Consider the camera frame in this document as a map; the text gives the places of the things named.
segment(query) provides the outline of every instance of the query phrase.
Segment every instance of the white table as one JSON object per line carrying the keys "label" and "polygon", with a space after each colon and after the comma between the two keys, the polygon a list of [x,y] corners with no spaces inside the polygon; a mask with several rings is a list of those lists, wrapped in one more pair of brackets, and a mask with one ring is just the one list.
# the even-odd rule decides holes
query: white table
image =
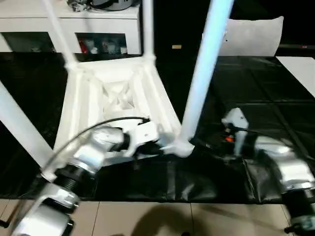
{"label": "white table", "polygon": [[277,57],[291,74],[315,97],[315,59]]}
{"label": "white table", "polygon": [[[81,52],[75,33],[121,33],[128,54],[141,54],[139,5],[122,11],[73,12],[66,0],[51,1],[73,53]],[[62,51],[41,0],[0,0],[0,52],[11,52],[1,32],[48,32],[56,51]]]}

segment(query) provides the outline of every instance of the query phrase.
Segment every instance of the black tablecloth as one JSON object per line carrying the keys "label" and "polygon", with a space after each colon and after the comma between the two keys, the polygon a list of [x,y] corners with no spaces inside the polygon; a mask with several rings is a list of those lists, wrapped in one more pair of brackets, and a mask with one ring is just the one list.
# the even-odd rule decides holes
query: black tablecloth
{"label": "black tablecloth", "polygon": [[[157,59],[157,69],[181,120],[195,58]],[[52,147],[67,73],[59,54],[0,54],[1,81]],[[240,107],[250,128],[286,138],[315,157],[315,100],[276,58],[219,58],[196,136],[215,142],[221,118]],[[0,197],[27,193],[39,167],[2,125]],[[308,160],[315,170],[315,162]],[[165,155],[102,168],[80,192],[84,200],[202,203],[280,203],[276,183],[251,156],[216,159],[195,148],[188,158]]]}

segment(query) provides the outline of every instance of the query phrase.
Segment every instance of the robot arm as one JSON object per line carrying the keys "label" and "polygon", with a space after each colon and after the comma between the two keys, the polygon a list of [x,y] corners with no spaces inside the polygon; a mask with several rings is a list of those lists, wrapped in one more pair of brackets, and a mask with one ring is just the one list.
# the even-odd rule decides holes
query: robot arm
{"label": "robot arm", "polygon": [[[234,154],[239,156],[245,146],[248,122],[239,108],[232,109],[222,119],[228,130],[234,129]],[[315,235],[315,178],[309,165],[296,150],[271,137],[256,135],[251,149],[262,160],[277,183],[290,216],[291,226],[286,233],[301,236]]]}
{"label": "robot arm", "polygon": [[18,213],[11,235],[70,235],[74,227],[70,215],[80,202],[77,187],[96,175],[107,155],[134,157],[140,146],[157,140],[158,129],[151,121],[125,133],[105,124],[82,133],[42,170],[49,182],[34,203]]}
{"label": "robot arm", "polygon": [[278,183],[283,203],[290,213],[291,226],[285,232],[314,235],[315,178],[309,165],[291,147],[276,139],[259,136],[254,148],[256,157],[267,157],[266,164]]}

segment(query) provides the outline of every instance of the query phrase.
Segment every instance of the white cabinet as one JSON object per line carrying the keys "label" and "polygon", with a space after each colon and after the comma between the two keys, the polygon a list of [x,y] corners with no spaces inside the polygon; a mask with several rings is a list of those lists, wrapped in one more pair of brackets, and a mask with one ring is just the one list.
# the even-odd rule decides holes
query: white cabinet
{"label": "white cabinet", "polygon": [[[82,52],[78,38],[81,43],[94,40],[98,53],[141,53],[139,6],[117,12],[72,12],[65,0],[52,2],[73,53]],[[50,44],[61,52],[41,0],[0,1],[0,52],[46,52]],[[116,44],[116,49],[107,50],[107,44]]]}

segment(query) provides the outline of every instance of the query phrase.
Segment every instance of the beige tiled floor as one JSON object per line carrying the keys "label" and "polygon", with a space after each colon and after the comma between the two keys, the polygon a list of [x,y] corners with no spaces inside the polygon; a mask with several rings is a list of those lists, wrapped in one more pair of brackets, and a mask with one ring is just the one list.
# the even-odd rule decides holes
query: beige tiled floor
{"label": "beige tiled floor", "polygon": [[[0,200],[2,220],[16,204]],[[71,217],[73,236],[284,236],[288,225],[281,205],[82,202]]]}

